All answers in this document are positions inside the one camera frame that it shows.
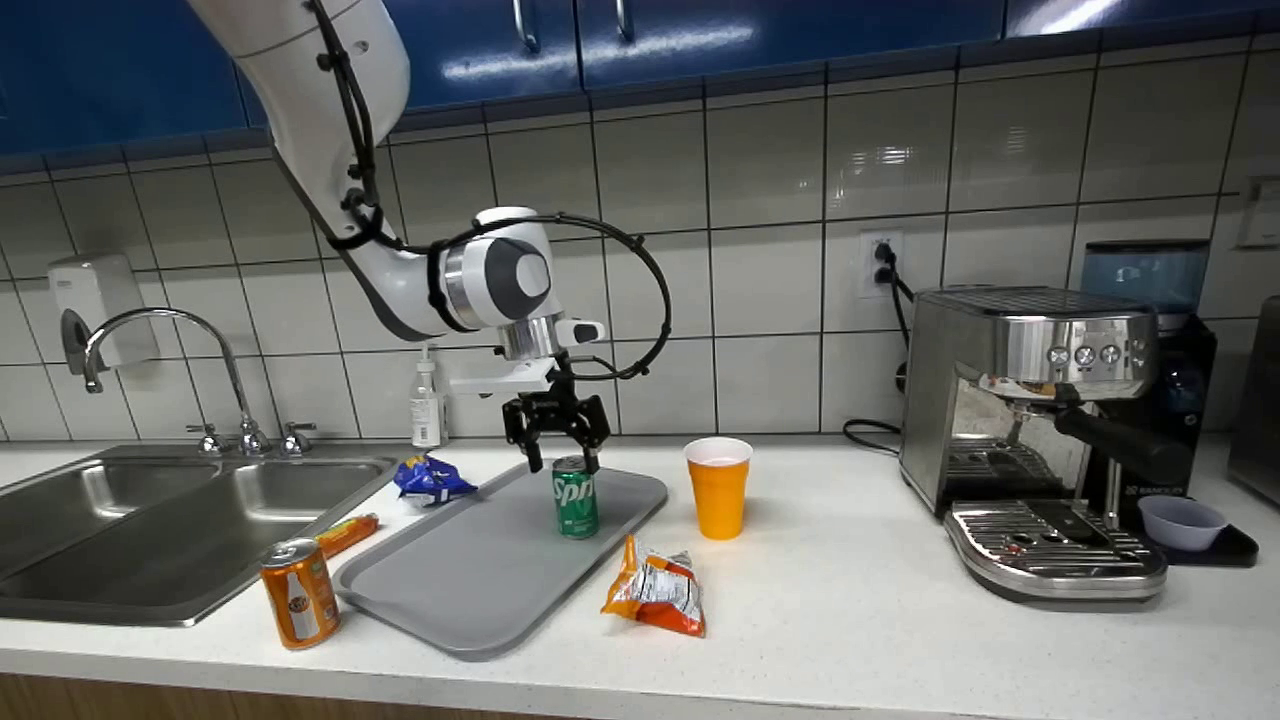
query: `chip bag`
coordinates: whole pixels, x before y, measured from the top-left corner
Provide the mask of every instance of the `chip bag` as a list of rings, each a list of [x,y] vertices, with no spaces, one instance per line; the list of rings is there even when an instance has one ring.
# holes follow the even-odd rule
[[[705,635],[705,591],[693,574],[693,559],[680,553],[672,559],[637,559],[637,538],[625,542],[625,570],[609,583],[603,606],[637,623],[656,623],[685,635]]]

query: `small bottle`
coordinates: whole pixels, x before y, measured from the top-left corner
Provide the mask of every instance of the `small bottle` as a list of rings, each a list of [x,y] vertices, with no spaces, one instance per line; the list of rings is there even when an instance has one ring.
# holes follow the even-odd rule
[[[412,389],[412,446],[439,446],[443,442],[443,394],[436,393],[436,359],[431,347],[418,359],[418,389]]]

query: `plastic tray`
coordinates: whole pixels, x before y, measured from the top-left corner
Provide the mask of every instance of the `plastic tray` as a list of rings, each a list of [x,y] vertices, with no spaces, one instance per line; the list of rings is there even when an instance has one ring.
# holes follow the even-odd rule
[[[547,470],[513,467],[355,557],[336,587],[439,653],[483,659],[523,640],[665,498],[670,482],[599,467],[599,532],[575,538],[557,526]]]

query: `green can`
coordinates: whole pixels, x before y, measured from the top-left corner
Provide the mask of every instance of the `green can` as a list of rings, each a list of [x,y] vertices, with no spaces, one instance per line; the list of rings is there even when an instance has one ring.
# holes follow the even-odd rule
[[[581,454],[559,454],[554,462],[557,482],[557,524],[559,535],[593,535],[599,526],[598,515],[598,470]]]

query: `white tile wall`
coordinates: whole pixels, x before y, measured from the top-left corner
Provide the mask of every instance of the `white tile wall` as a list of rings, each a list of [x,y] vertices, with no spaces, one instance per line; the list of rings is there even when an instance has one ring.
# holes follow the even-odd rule
[[[410,240],[483,204],[609,217],[643,231],[678,300],[649,380],[585,385],[617,432],[840,432],[899,420],[906,344],[871,283],[875,240],[911,287],[1077,283],[1098,240],[1214,240],[1200,313],[1220,330],[1214,425],[1233,425],[1256,305],[1280,253],[1241,253],[1241,195],[1280,176],[1280,56],[1225,40],[959,70],[693,97],[609,111],[402,132],[379,189]],[[159,365],[88,394],[60,359],[45,266],[130,253],[147,305],[209,316],[266,432],[410,436],[418,344],[373,316],[266,146],[115,158],[0,181],[0,436],[188,438],[238,432],[218,347],[155,323]],[[662,300],[617,244],[557,227],[566,313],[612,323],[585,347],[637,359]],[[500,436],[496,330],[439,337],[455,436]]]

